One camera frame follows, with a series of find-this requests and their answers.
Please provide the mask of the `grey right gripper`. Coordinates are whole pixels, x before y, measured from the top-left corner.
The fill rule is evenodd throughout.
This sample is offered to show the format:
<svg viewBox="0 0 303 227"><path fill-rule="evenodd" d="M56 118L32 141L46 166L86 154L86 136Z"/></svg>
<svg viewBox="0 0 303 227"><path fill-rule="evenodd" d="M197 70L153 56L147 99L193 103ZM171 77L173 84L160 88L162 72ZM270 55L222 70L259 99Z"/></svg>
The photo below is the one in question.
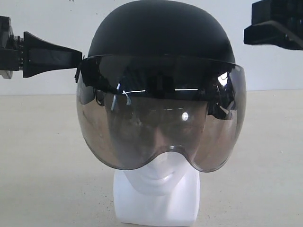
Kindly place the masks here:
<svg viewBox="0 0 303 227"><path fill-rule="evenodd" d="M251 25L244 29L247 45L273 45L286 50L303 49L303 2L260 0L251 7Z"/></svg>

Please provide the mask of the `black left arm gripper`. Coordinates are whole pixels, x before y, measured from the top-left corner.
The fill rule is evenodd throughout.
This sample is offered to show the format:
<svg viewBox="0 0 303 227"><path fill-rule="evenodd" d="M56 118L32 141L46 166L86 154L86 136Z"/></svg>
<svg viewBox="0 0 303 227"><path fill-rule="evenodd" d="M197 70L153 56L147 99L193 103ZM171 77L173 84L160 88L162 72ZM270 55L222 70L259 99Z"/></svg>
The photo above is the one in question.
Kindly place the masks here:
<svg viewBox="0 0 303 227"><path fill-rule="evenodd" d="M74 69L81 61L82 52L78 50L47 42L29 32L24 32L23 38L15 36L10 17L0 17L0 75L4 79L11 79L13 72L19 70L23 70L24 78L30 78L48 71Z"/></svg>

